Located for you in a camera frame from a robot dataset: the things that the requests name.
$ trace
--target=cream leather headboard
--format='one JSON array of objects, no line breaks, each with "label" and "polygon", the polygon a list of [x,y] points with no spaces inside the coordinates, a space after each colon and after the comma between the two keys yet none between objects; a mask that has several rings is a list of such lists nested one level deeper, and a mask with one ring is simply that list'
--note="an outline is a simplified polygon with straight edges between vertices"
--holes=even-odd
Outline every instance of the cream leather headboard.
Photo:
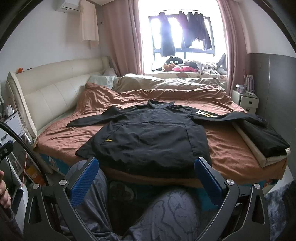
[{"label": "cream leather headboard", "polygon": [[35,138],[41,128],[76,105],[91,75],[102,74],[108,67],[109,60],[103,57],[46,64],[20,74],[9,72],[7,91],[24,127]]}]

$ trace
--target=wall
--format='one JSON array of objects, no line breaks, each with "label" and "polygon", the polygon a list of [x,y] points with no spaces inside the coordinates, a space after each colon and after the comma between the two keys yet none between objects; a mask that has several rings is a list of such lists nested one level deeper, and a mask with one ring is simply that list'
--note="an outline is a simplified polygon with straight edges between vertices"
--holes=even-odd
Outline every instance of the wall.
[{"label": "wall", "polygon": [[248,54],[262,116],[290,144],[288,165],[296,179],[296,58],[276,54]]},{"label": "wall", "polygon": [[56,2],[44,0],[34,8],[16,27],[0,51],[1,93],[4,100],[9,71],[100,56],[100,46],[90,49],[88,41],[80,41],[80,15],[56,12]]},{"label": "wall", "polygon": [[262,8],[253,0],[241,0],[239,6],[248,53],[296,57],[283,32]]},{"label": "wall", "polygon": [[97,19],[99,22],[98,28],[99,28],[99,37],[100,37],[100,53],[102,56],[110,56],[110,52],[107,46],[107,42],[105,40],[105,25],[104,25],[104,19],[103,19],[103,6],[96,5],[96,12],[97,12]]}]

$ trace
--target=finger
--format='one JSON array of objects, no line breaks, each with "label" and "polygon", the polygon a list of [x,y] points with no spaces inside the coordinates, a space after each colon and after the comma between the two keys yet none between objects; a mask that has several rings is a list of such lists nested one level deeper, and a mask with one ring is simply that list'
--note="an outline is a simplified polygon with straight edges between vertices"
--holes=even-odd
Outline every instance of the finger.
[{"label": "finger", "polygon": [[4,208],[9,208],[11,206],[11,197],[10,195],[8,194],[8,199],[7,199],[7,203],[4,204]]},{"label": "finger", "polygon": [[6,184],[5,181],[0,180],[0,196],[4,194],[6,191]]},{"label": "finger", "polygon": [[6,190],[5,193],[2,195],[2,197],[0,198],[0,203],[2,206],[5,207],[5,205],[7,204],[8,201],[8,191]]}]

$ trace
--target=metal screw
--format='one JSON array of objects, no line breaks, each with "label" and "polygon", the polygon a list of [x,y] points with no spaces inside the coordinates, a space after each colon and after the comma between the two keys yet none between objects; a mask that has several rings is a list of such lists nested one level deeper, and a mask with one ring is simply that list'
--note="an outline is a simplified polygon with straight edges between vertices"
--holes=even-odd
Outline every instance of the metal screw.
[{"label": "metal screw", "polygon": [[60,184],[61,186],[66,185],[66,184],[67,184],[67,180],[65,180],[65,179],[60,180],[59,184]]},{"label": "metal screw", "polygon": [[34,185],[33,185],[33,189],[37,189],[39,187],[39,184],[38,183],[35,183]]},{"label": "metal screw", "polygon": [[257,183],[254,184],[254,187],[255,187],[256,189],[260,189],[260,188],[261,188],[260,185],[257,184]]},{"label": "metal screw", "polygon": [[231,179],[228,179],[226,180],[227,184],[230,185],[230,186],[233,186],[234,185],[234,181],[231,180]]}]

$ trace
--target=drawer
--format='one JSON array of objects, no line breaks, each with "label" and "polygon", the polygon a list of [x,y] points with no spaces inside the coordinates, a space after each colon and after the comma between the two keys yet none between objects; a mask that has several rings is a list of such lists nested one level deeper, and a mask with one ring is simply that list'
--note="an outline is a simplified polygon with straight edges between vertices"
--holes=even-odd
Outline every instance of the drawer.
[{"label": "drawer", "polygon": [[252,108],[252,107],[245,107],[245,106],[241,106],[245,111],[247,111],[249,114],[255,114],[257,108]]},{"label": "drawer", "polygon": [[240,106],[257,108],[259,99],[242,96],[240,100]]},{"label": "drawer", "polygon": [[[5,123],[18,135],[21,136],[24,134],[22,126],[20,124],[19,118],[17,114],[14,114],[13,117],[9,118]],[[15,141],[10,135],[6,132],[0,131],[0,142],[2,145],[7,143],[8,141]]]}]

